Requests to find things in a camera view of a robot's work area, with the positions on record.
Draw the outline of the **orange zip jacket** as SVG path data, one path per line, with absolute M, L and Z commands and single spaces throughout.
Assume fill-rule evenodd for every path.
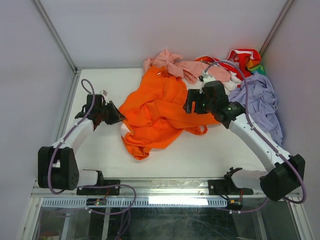
M 187 94 L 183 80 L 165 67 L 152 66 L 144 73 L 139 88 L 119 108 L 125 116 L 121 138 L 135 159 L 146 159 L 152 149 L 167 148 L 184 131 L 201 136 L 209 125 L 218 124 L 209 113 L 186 113 Z

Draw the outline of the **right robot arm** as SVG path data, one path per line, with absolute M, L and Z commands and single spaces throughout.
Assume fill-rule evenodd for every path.
M 262 132 L 239 102 L 229 101 L 220 81 L 209 81 L 200 89 L 189 89 L 183 109 L 188 114 L 213 115 L 217 122 L 237 135 L 264 166 L 263 171 L 231 169 L 223 182 L 226 192 L 234 194 L 242 188 L 260 190 L 269 200 L 277 202 L 301 188 L 302 196 L 306 196 L 304 158 L 285 151 Z

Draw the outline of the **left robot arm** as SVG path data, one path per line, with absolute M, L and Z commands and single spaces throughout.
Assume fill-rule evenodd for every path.
M 103 173 L 81 167 L 76 153 L 85 139 L 102 123 L 117 124 L 125 119 L 111 100 L 102 94 L 88 94 L 86 104 L 74 117 L 71 128 L 55 143 L 42 146 L 37 154 L 38 185 L 40 188 L 66 191 L 85 187 L 100 194 L 105 188 Z

